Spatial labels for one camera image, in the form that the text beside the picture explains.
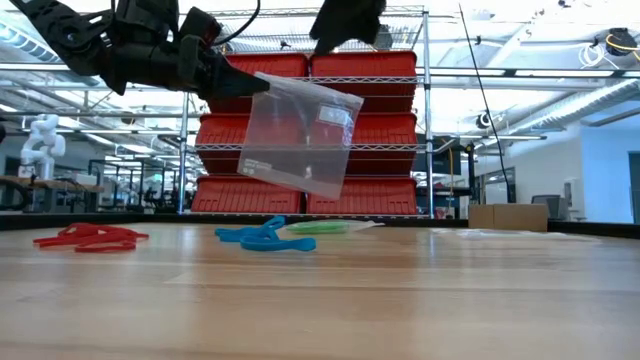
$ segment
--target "red storage bin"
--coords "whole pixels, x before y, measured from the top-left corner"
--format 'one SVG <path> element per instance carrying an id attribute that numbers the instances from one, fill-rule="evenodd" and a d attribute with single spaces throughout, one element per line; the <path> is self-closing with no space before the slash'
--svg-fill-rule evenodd
<path id="1" fill-rule="evenodd" d="M 356 121 L 354 145 L 416 145 L 416 116 L 411 113 L 360 114 Z M 344 129 L 319 123 L 312 128 L 314 143 L 327 132 L 331 138 L 341 136 Z M 408 175 L 413 166 L 415 151 L 351 151 L 347 175 Z"/>
<path id="2" fill-rule="evenodd" d="M 228 55 L 234 67 L 249 73 L 263 72 L 283 77 L 306 77 L 309 75 L 309 59 L 305 54 L 243 54 Z M 235 99 L 211 99 L 208 101 L 213 113 L 251 112 L 251 97 Z"/>
<path id="3" fill-rule="evenodd" d="M 204 115 L 200 118 L 196 145 L 244 144 L 249 126 L 249 114 Z M 297 144 L 302 136 L 295 127 L 273 128 L 272 137 L 281 144 Z M 198 156 L 209 174 L 235 174 L 240 151 L 198 151 Z"/>
<path id="4" fill-rule="evenodd" d="M 192 212 L 298 214 L 302 193 L 243 176 L 204 176 Z"/>
<path id="5" fill-rule="evenodd" d="M 415 77 L 412 51 L 337 53 L 311 58 L 313 77 Z M 321 84 L 365 97 L 362 112 L 407 112 L 413 106 L 416 84 Z"/>
<path id="6" fill-rule="evenodd" d="M 307 214 L 416 215 L 416 182 L 411 178 L 345 178 L 339 200 L 309 194 Z"/>

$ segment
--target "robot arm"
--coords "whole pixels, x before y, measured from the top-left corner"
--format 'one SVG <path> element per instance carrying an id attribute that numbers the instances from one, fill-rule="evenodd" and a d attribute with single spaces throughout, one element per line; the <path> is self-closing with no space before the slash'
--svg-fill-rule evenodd
<path id="1" fill-rule="evenodd" d="M 222 31 L 214 17 L 194 7 L 178 28 L 178 0 L 120 0 L 116 9 L 87 15 L 57 0 L 10 1 L 72 71 L 99 75 L 119 95 L 129 82 L 195 92 L 205 100 L 269 89 L 268 82 L 235 69 L 212 48 Z M 316 53 L 352 38 L 373 43 L 385 5 L 385 0 L 326 0 L 311 29 L 319 40 Z M 255 15 L 259 9 L 258 0 Z"/>
<path id="2" fill-rule="evenodd" d="M 21 166 L 20 177 L 36 175 L 36 163 L 42 165 L 40 177 L 45 180 L 53 176 L 54 157 L 62 157 L 65 154 L 66 142 L 62 135 L 56 134 L 58 126 L 57 115 L 40 115 L 31 123 L 29 138 L 25 141 L 20 151 Z M 39 150 L 33 148 L 39 143 L 44 146 Z"/>

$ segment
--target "clear plastic sheet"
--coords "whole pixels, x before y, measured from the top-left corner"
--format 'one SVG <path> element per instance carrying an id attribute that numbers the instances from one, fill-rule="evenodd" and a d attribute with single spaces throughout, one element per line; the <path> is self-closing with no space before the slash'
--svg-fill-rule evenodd
<path id="1" fill-rule="evenodd" d="M 571 240 L 585 242 L 600 242 L 599 239 L 588 236 L 569 235 L 563 233 L 539 233 L 531 231 L 502 231 L 490 229 L 432 229 L 435 235 L 462 239 L 538 239 L 538 240 Z"/>
<path id="2" fill-rule="evenodd" d="M 319 85 L 262 73 L 238 173 L 338 199 L 363 99 Z"/>

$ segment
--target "pole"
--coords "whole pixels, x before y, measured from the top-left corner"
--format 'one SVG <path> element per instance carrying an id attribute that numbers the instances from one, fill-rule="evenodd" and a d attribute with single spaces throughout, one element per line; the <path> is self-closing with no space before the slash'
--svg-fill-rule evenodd
<path id="1" fill-rule="evenodd" d="M 187 186 L 187 130 L 189 127 L 189 93 L 184 93 L 182 103 L 182 126 L 180 127 L 180 190 L 178 193 L 178 214 L 184 212 L 184 191 Z"/>
<path id="2" fill-rule="evenodd" d="M 476 145 L 474 143 L 469 144 L 467 147 L 469 151 L 469 188 L 471 189 L 471 203 L 477 204 L 478 192 L 476 189 Z"/>
<path id="3" fill-rule="evenodd" d="M 144 161 L 140 160 L 140 190 L 138 191 L 138 206 L 142 206 L 144 196 Z"/>
<path id="4" fill-rule="evenodd" d="M 118 203 L 118 178 L 120 177 L 120 166 L 116 165 L 116 181 L 113 184 L 113 207 Z"/>
<path id="5" fill-rule="evenodd" d="M 425 139 L 427 142 L 427 186 L 428 192 L 428 204 L 429 204 L 429 217 L 434 218 L 433 207 L 433 132 L 431 131 L 431 62 L 429 61 L 429 12 L 425 11 L 422 14 L 423 25 L 422 31 L 424 34 L 424 125 L 426 129 Z"/>
<path id="6" fill-rule="evenodd" d="M 127 204 L 133 205 L 133 201 L 131 201 L 132 196 L 131 194 L 133 193 L 133 169 L 131 169 L 131 176 L 129 177 L 129 198 L 127 200 Z"/>

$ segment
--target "black cable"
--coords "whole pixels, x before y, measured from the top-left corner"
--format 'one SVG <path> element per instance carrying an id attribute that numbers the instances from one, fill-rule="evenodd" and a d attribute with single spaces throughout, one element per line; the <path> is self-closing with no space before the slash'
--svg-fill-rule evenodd
<path id="1" fill-rule="evenodd" d="M 16 190 L 18 194 L 20 194 L 20 196 L 22 197 L 22 201 L 16 205 L 5 206 L 0 204 L 0 211 L 6 211 L 6 210 L 21 211 L 21 210 L 24 210 L 29 205 L 29 192 L 24 186 L 22 186 L 21 184 L 15 181 L 5 180 L 5 179 L 0 179 L 0 185 L 6 186 L 7 190 L 9 188 Z"/>
<path id="2" fill-rule="evenodd" d="M 504 182 L 507 184 L 507 202 L 513 202 L 513 196 L 511 196 L 511 187 L 509 186 L 509 179 L 507 178 L 507 171 L 504 168 L 504 157 L 502 156 L 502 145 L 500 144 L 500 137 L 498 136 L 498 131 L 496 130 L 496 125 L 493 123 L 493 117 L 491 116 L 491 110 L 489 110 L 489 102 L 487 101 L 487 94 L 484 91 L 484 86 L 482 86 L 482 77 L 480 76 L 480 70 L 478 69 L 478 63 L 476 62 L 476 56 L 473 53 L 473 45 L 471 45 L 471 37 L 469 37 L 469 29 L 467 28 L 467 22 L 464 19 L 464 12 L 462 11 L 462 4 L 458 3 L 458 7 L 460 8 L 460 17 L 462 18 L 462 25 L 464 26 L 464 32 L 467 35 L 467 42 L 469 43 L 469 51 L 471 52 L 471 59 L 473 60 L 473 67 L 476 70 L 476 75 L 478 76 L 478 84 L 480 85 L 480 92 L 482 92 L 482 99 L 484 100 L 484 106 L 487 110 L 487 117 L 489 118 L 489 122 L 491 123 L 491 129 L 493 129 L 493 134 L 496 137 L 496 141 L 498 142 L 498 151 L 500 152 L 500 167 L 502 168 L 502 175 L 504 175 Z"/>
<path id="3" fill-rule="evenodd" d="M 249 27 L 249 25 L 251 25 L 253 20 L 255 20 L 258 17 L 258 14 L 260 14 L 260 0 L 258 0 L 258 5 L 256 6 L 256 11 L 253 13 L 253 15 L 251 15 L 251 18 L 249 18 L 249 20 L 244 25 L 242 25 L 240 27 L 240 29 L 238 29 L 233 34 L 227 36 L 226 38 L 224 38 L 224 39 L 222 39 L 220 41 L 214 42 L 212 46 L 220 46 L 222 44 L 226 44 L 229 41 L 235 39 L 238 35 L 242 34 L 242 32 L 245 31 Z"/>

